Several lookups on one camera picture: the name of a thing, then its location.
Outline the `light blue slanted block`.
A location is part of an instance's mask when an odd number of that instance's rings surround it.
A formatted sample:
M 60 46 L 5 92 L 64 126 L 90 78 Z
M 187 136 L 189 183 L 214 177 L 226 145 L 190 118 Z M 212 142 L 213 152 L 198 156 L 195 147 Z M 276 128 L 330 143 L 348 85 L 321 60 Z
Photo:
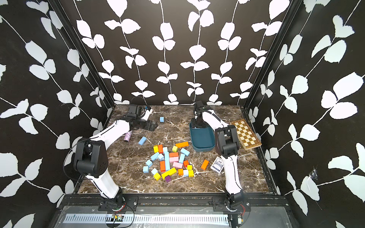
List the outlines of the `light blue slanted block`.
M 185 160 L 185 154 L 181 154 L 179 158 L 179 163 L 183 163 Z

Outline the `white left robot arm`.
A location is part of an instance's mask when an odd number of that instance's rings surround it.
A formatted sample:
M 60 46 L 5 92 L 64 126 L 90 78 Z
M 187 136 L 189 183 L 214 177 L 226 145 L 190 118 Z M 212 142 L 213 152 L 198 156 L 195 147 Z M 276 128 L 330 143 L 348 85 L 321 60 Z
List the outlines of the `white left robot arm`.
M 150 106 L 131 104 L 128 112 L 102 132 L 83 138 L 76 145 L 74 169 L 90 180 L 101 197 L 121 204 L 122 190 L 108 171 L 107 149 L 121 136 L 135 129 L 154 131 L 158 124 L 149 120 Z

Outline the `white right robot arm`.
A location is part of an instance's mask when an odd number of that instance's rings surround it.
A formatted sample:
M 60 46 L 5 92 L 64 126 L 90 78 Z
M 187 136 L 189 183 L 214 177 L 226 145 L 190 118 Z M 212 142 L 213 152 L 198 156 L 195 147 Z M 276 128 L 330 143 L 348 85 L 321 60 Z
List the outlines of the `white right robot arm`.
M 193 127 L 214 130 L 215 150 L 222 159 L 225 172 L 226 205 L 233 210 L 244 201 L 244 191 L 240 184 L 238 174 L 238 140 L 236 127 L 224 122 L 218 117 L 210 106 L 205 106 L 202 101 L 194 104 Z

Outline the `lone light blue block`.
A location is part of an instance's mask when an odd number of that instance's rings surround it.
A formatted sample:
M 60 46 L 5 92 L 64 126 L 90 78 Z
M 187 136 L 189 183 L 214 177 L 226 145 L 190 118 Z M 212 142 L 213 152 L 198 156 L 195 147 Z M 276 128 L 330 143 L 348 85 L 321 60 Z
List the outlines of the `lone light blue block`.
M 143 145 L 147 141 L 146 137 L 142 137 L 140 141 L 138 142 L 139 145 Z

